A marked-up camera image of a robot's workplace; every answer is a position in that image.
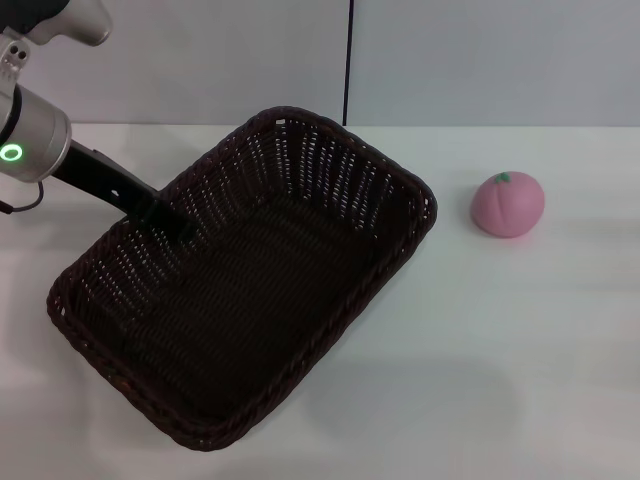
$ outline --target black cable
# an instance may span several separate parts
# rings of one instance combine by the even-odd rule
[[[38,199],[35,202],[29,205],[25,205],[24,207],[13,207],[8,203],[0,201],[0,212],[6,213],[7,215],[10,215],[11,213],[14,213],[14,212],[17,212],[17,213],[26,212],[27,210],[32,210],[36,208],[38,205],[40,205],[43,199],[44,199],[44,185],[42,185],[42,182],[38,182]]]
[[[347,65],[344,71],[344,103],[342,105],[342,126],[347,126],[349,113],[349,86],[351,83],[351,50],[353,45],[353,12],[355,0],[349,0],[349,30],[347,32]]]

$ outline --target pink peach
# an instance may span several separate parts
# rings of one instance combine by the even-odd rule
[[[485,232],[513,238],[531,230],[544,212],[544,191],[526,173],[494,175],[478,188],[471,217]]]

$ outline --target dark brown basket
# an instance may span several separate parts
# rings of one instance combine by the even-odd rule
[[[335,122],[264,111],[162,190],[188,244],[115,224],[51,289],[53,323],[176,442],[260,422],[411,257],[429,188]]]

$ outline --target white table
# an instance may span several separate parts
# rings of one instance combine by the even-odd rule
[[[161,187],[230,130],[75,137]],[[352,130],[433,188],[438,222],[292,397],[221,452],[158,432],[48,319],[52,282],[118,212],[52,179],[39,209],[0,218],[0,478],[640,478],[640,130]],[[467,218],[503,170],[547,193],[519,240]]]

